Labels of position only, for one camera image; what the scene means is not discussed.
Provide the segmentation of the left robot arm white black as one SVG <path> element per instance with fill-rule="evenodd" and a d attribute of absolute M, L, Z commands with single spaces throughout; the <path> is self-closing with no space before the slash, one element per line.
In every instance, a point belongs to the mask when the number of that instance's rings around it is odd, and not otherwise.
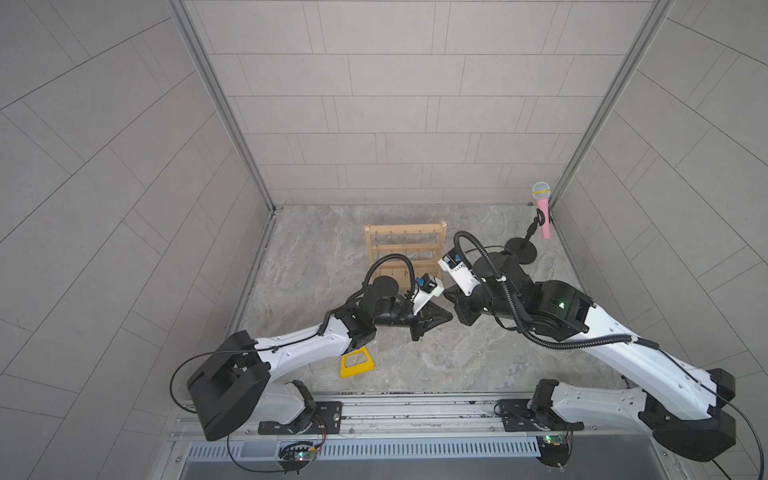
<path fill-rule="evenodd" d="M 435 302 L 443 292 L 440 279 L 417 276 L 405 255 L 387 254 L 318 325 L 263 338 L 241 330 L 215 351 L 201 354 L 202 364 L 186 381 L 192 402 L 188 410 L 208 441 L 221 440 L 249 421 L 274 424 L 289 434 L 326 433 L 332 414 L 323 412 L 303 382 L 284 383 L 282 377 L 362 349 L 380 326 L 406 328 L 412 340 L 420 340 L 452 318 Z"/>

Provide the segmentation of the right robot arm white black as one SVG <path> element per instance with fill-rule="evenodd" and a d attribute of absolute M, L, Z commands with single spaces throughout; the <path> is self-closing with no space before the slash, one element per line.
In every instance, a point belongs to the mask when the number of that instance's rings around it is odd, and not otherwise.
<path fill-rule="evenodd" d="M 459 320 L 490 315 L 499 325 L 553 351 L 584 351 L 633 382 L 609 390 L 542 379 L 523 407 L 501 414 L 544 433 L 568 435 L 586 426 L 612 426 L 651 436 L 672 453 L 701 463 L 732 448 L 747 416 L 732 401 L 735 378 L 687 364 L 620 323 L 592 298 L 558 280 L 535 282 L 513 254 L 491 253 L 471 233 L 453 236 L 440 260 L 454 280 L 445 296 Z"/>

